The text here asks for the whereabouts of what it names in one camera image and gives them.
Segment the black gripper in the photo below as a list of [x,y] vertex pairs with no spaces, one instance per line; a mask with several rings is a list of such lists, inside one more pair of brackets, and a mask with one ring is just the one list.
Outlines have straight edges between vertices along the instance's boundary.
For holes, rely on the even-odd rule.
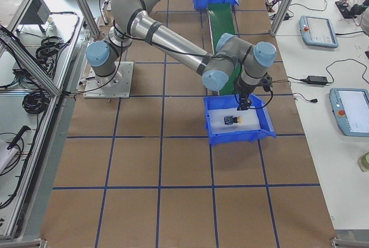
[[237,110],[244,111],[248,110],[252,104],[249,96],[254,92],[256,88],[255,85],[250,85],[243,81],[241,77],[239,77],[234,84],[234,91],[238,93],[238,99],[236,100],[238,103]]

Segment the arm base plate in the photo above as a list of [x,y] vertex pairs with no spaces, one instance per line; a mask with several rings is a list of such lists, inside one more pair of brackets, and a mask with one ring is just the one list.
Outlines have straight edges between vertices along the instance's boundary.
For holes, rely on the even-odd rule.
[[86,99],[114,99],[129,98],[131,81],[133,77],[134,62],[115,62],[118,71],[109,77],[99,77],[95,75],[93,68],[90,68],[86,81],[85,92],[82,94]]

